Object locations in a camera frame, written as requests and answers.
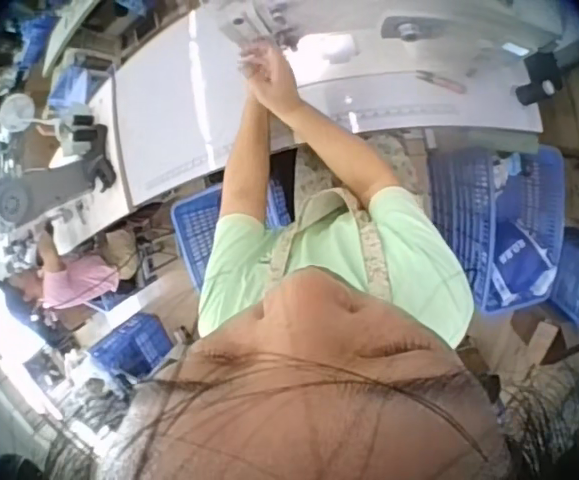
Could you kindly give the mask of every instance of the green t-shirt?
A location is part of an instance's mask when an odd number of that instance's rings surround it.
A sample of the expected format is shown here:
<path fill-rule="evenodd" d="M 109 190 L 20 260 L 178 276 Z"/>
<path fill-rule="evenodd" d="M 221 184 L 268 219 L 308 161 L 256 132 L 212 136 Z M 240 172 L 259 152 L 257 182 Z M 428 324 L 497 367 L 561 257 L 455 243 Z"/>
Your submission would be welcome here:
<path fill-rule="evenodd" d="M 369 214 L 385 252 L 393 303 L 455 348 L 473 314 L 469 284 L 455 255 L 403 188 L 377 193 Z M 278 236 L 279 232 L 266 230 L 247 215 L 229 215 L 218 222 L 200 297 L 201 336 L 262 299 Z M 367 291 L 360 238 L 351 213 L 329 215 L 296 237 L 287 272 L 308 266 L 327 268 Z"/>

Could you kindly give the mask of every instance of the apron strap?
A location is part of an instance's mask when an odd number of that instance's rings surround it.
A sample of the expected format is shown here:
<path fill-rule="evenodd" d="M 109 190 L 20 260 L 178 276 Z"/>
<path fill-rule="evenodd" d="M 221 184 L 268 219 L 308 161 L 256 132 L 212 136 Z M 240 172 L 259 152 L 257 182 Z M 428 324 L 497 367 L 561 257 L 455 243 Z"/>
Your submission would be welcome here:
<path fill-rule="evenodd" d="M 369 213 L 360 208 L 358 199 L 344 188 L 324 190 L 313 195 L 303 205 L 296 222 L 280 235 L 271 256 L 267 290 L 277 285 L 285 276 L 296 235 L 338 209 L 341 212 L 349 210 L 358 227 L 369 294 L 391 302 L 389 272 L 378 228 L 371 221 Z"/>

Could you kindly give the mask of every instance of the white table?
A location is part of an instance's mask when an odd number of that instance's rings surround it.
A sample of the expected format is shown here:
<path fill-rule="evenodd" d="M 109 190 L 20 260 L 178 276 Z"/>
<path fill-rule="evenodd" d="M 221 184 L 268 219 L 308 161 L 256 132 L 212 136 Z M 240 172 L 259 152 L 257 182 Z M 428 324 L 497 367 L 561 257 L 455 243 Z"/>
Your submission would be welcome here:
<path fill-rule="evenodd" d="M 375 56 L 371 40 L 363 42 Z M 512 91 L 529 81 L 522 62 L 458 79 L 468 88 L 459 95 L 416 79 L 416 69 L 436 68 L 437 60 L 379 58 L 369 70 L 367 59 L 358 57 L 346 67 L 325 66 L 319 76 L 300 74 L 301 95 L 355 133 L 436 126 L 542 131 L 538 107 L 520 105 Z M 126 183 L 119 183 L 115 193 L 95 197 L 87 226 L 66 226 L 61 234 L 65 249 L 134 206 L 225 166 L 246 97 L 238 59 L 237 46 L 201 8 L 162 31 L 117 72 L 118 144 L 111 135 L 109 156 Z M 111 128 L 109 83 L 92 107 Z M 272 128 L 272 150 L 299 142 L 284 125 Z"/>
<path fill-rule="evenodd" d="M 89 102 L 93 109 L 97 123 L 106 125 L 109 129 L 107 134 L 107 157 L 118 175 L 116 183 L 101 192 L 98 183 L 96 189 L 83 197 L 70 202 L 65 207 L 71 210 L 72 218 L 64 223 L 60 220 L 54 222 L 54 240 L 61 254 L 68 253 L 74 247 L 92 237 L 112 223 L 122 219 L 131 212 L 131 206 L 127 198 L 126 177 L 120 160 L 119 142 L 117 130 L 114 124 L 113 108 L 113 82 L 106 82 Z M 75 158 L 63 158 L 62 150 L 58 150 L 51 161 L 50 166 L 56 167 L 73 161 Z M 82 217 L 76 211 L 76 204 L 83 205 Z"/>

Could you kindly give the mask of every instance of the pink shirt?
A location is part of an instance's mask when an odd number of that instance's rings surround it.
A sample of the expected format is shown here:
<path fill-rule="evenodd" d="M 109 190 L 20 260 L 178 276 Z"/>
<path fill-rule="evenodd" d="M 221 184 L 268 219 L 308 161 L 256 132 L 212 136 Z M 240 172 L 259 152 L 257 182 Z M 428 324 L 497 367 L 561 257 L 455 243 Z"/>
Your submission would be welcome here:
<path fill-rule="evenodd" d="M 48 308 L 75 307 L 118 288 L 118 270 L 98 255 L 86 255 L 65 263 L 62 272 L 44 274 L 43 300 Z"/>

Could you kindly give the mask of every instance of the hand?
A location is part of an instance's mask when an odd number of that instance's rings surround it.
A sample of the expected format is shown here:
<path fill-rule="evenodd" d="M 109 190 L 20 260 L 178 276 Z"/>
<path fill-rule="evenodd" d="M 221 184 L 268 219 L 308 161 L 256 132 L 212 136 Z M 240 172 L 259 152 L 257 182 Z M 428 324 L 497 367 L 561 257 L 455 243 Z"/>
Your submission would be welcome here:
<path fill-rule="evenodd" d="M 241 56 L 249 90 L 274 115 L 282 119 L 302 105 L 296 77 L 277 47 L 259 41 L 244 48 Z"/>

